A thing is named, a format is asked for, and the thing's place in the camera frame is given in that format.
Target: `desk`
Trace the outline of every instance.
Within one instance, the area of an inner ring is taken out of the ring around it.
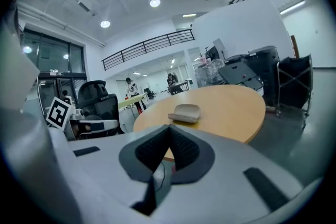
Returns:
[[[141,93],[141,94],[139,94],[137,96],[128,98],[127,100],[123,100],[121,102],[118,102],[118,109],[121,109],[124,106],[128,106],[128,105],[134,104],[136,102],[139,102],[139,101],[141,101],[142,98],[145,98],[146,95],[147,95],[147,93]]]
[[[188,81],[186,80],[186,81],[183,81],[183,82],[177,82],[177,83],[174,83],[174,84],[172,84],[173,86],[183,86],[183,85],[185,85],[185,88],[186,88],[186,91],[188,91],[189,90],[189,86],[188,86]]]
[[[179,104],[198,105],[201,110],[198,122],[190,124],[168,119],[168,113],[173,113]],[[156,125],[177,124],[248,143],[261,128],[265,109],[262,96],[248,87],[203,87],[181,92],[153,104],[137,118],[134,131]],[[170,150],[165,160],[174,160]]]

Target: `person in white shirt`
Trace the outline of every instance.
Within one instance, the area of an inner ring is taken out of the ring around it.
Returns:
[[[130,78],[126,78],[126,83],[127,83],[127,86],[128,86],[128,90],[127,90],[128,95],[130,95],[131,97],[139,95],[138,86],[136,85],[136,83],[133,80],[131,80]],[[141,100],[141,103],[142,103],[143,108],[146,109],[146,106],[142,102],[142,100]],[[141,109],[140,103],[136,102],[134,104],[138,109],[138,113],[141,114],[142,109]]]

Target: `standing person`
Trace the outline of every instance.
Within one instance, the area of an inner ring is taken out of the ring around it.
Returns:
[[[130,94],[131,97],[139,95],[139,93],[138,93],[138,86],[136,85],[136,83],[133,80],[131,80],[130,78],[126,78],[126,83],[127,83],[127,86],[128,86],[127,93]],[[142,102],[142,100],[141,100],[141,103],[142,103],[143,108],[146,109],[146,106]],[[141,109],[140,103],[136,102],[134,104],[135,104],[135,106],[138,109],[138,113],[141,114],[142,113],[142,109]]]
[[[169,85],[169,91],[171,95],[174,95],[174,92],[180,93],[183,92],[180,86],[174,86],[174,83],[177,83],[177,81],[174,79],[174,76],[172,74],[168,74],[167,79],[168,85]]]
[[[173,78],[176,80],[176,82],[178,82],[178,78],[177,78],[176,72],[173,73]]]

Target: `air vent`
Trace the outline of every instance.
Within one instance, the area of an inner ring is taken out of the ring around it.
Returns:
[[[89,8],[86,5],[84,5],[82,2],[79,2],[78,5],[81,6],[86,12],[90,11]]]

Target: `fluorescent tube light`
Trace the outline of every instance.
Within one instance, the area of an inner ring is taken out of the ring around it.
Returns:
[[[296,4],[292,5],[292,6],[290,6],[289,8],[286,8],[285,10],[283,10],[282,12],[280,12],[280,15],[285,14],[285,13],[287,13],[287,12],[290,12],[291,10],[293,10],[293,9],[295,9],[295,8],[297,8],[297,7],[300,7],[300,6],[304,5],[305,2],[306,2],[306,1],[302,0],[302,1],[300,1],[299,3],[296,3]]]
[[[186,15],[183,15],[183,17],[194,17],[196,16],[197,14],[186,14]]]

